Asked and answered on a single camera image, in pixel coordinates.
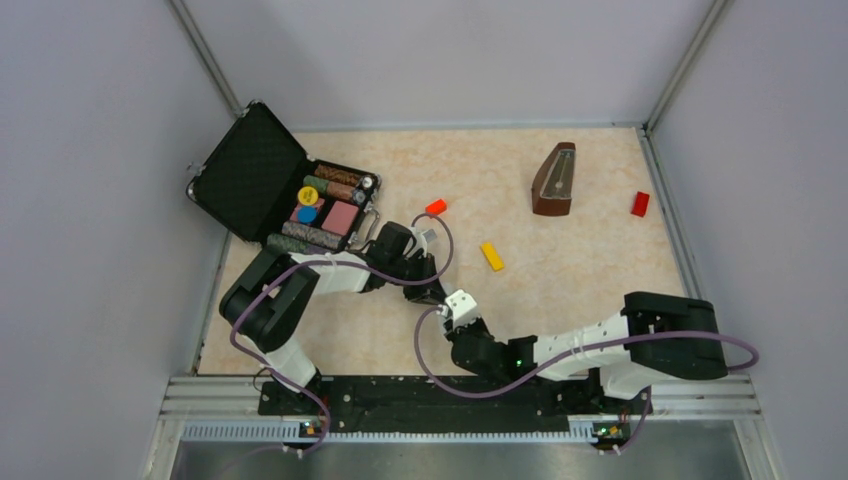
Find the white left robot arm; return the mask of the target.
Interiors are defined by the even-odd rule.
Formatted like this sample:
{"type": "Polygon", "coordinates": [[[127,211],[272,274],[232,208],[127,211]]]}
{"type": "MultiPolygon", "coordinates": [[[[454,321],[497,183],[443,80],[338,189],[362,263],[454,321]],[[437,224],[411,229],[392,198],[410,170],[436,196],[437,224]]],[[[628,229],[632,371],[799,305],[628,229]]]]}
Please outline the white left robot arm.
{"type": "Polygon", "coordinates": [[[430,245],[436,233],[387,222],[357,251],[303,254],[266,245],[219,303],[234,335],[257,350],[264,367],[284,379],[283,401],[297,413],[319,404],[319,371],[294,333],[309,302],[335,293],[369,293],[399,286],[407,301],[437,305],[445,297],[430,245]]]}

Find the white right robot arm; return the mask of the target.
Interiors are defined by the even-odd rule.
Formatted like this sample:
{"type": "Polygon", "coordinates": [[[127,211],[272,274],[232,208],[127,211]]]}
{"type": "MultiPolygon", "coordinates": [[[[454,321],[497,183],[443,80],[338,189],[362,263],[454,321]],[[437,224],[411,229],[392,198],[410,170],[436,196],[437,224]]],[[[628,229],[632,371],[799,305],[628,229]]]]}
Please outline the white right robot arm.
{"type": "Polygon", "coordinates": [[[451,359],[463,370],[496,383],[524,376],[567,381],[593,370],[586,385],[589,404],[612,412],[661,381],[716,380],[726,364],[711,303],[687,297],[633,292],[623,308],[589,326],[553,335],[501,342],[489,332],[474,298],[457,290],[439,311],[451,359]]]}

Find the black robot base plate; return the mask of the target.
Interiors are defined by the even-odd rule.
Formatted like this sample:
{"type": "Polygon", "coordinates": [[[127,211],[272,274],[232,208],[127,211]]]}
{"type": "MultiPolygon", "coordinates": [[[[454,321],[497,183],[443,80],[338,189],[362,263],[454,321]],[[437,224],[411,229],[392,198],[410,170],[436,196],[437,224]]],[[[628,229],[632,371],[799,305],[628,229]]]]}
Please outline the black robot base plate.
{"type": "Polygon", "coordinates": [[[472,394],[444,391],[426,376],[324,377],[310,399],[268,381],[261,388],[261,416],[322,416],[334,433],[512,434],[564,433],[580,415],[608,415],[616,423],[647,410],[646,396],[606,397],[599,380],[531,380],[505,394],[480,399],[495,384],[474,376],[444,376],[442,382],[472,394]]]}

